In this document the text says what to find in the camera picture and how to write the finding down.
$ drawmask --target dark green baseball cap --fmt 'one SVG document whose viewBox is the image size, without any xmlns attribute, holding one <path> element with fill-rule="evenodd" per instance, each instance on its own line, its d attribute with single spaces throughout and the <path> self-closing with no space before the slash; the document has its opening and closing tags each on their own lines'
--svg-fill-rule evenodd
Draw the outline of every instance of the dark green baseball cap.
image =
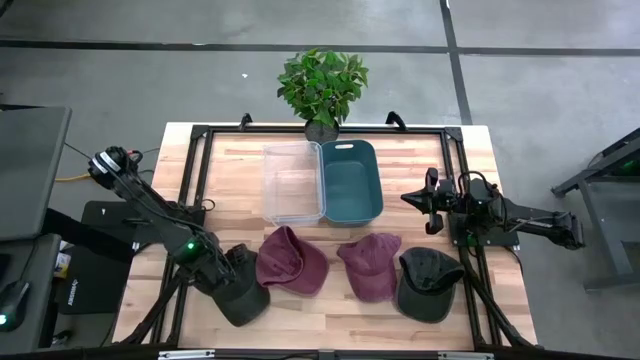
<svg viewBox="0 0 640 360">
<path fill-rule="evenodd" d="M 245 244 L 234 246 L 225 254 L 236 272 L 233 282 L 217 287 L 212 294 L 218 308 L 234 326 L 242 326 L 269 306 L 269 290 L 256 279 L 258 254 L 247 249 Z"/>
<path fill-rule="evenodd" d="M 434 249 L 414 247 L 400 256 L 402 276 L 395 296 L 397 309 L 425 323 L 444 320 L 453 304 L 455 285 L 464 276 L 464 266 Z"/>
</svg>

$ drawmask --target potted plant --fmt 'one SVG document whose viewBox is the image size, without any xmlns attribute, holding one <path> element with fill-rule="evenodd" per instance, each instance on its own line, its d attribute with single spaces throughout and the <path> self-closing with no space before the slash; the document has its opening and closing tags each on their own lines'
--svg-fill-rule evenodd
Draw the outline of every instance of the potted plant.
<svg viewBox="0 0 640 360">
<path fill-rule="evenodd" d="M 307 120 L 304 133 L 309 141 L 323 144 L 338 138 L 340 124 L 349 115 L 349 102 L 360 98 L 369 69 L 358 55 L 309 50 L 287 59 L 278 97 Z"/>
</svg>

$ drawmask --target teal plastic bin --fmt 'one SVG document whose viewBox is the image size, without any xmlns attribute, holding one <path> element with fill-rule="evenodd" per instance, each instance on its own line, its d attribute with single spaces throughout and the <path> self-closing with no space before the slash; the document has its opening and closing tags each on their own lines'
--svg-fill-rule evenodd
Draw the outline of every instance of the teal plastic bin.
<svg viewBox="0 0 640 360">
<path fill-rule="evenodd" d="M 337 226 L 363 226 L 382 213 L 382 186 L 373 146 L 364 140 L 322 144 L 327 212 Z"/>
</svg>

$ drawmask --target plant pot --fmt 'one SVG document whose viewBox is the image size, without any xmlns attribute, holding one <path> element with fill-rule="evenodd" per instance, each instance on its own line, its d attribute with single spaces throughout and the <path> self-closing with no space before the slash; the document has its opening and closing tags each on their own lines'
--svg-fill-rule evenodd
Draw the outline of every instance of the plant pot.
<svg viewBox="0 0 640 360">
<path fill-rule="evenodd" d="M 335 141 L 340 134 L 340 125 L 334 120 L 333 126 L 328 126 L 320 121 L 307 120 L 304 124 L 304 136 L 309 141 L 315 141 L 322 145 L 329 141 Z"/>
</svg>

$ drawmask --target yellow cable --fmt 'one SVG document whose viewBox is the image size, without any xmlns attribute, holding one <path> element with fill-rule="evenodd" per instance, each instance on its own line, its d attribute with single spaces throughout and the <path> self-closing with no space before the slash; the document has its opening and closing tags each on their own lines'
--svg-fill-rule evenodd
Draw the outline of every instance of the yellow cable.
<svg viewBox="0 0 640 360">
<path fill-rule="evenodd" d="M 72 182 L 72 181 L 86 180 L 90 177 L 91 175 L 89 175 L 89 173 L 86 173 L 86 174 L 82 174 L 82 175 L 78 175 L 70 178 L 57 178 L 56 182 Z"/>
</svg>

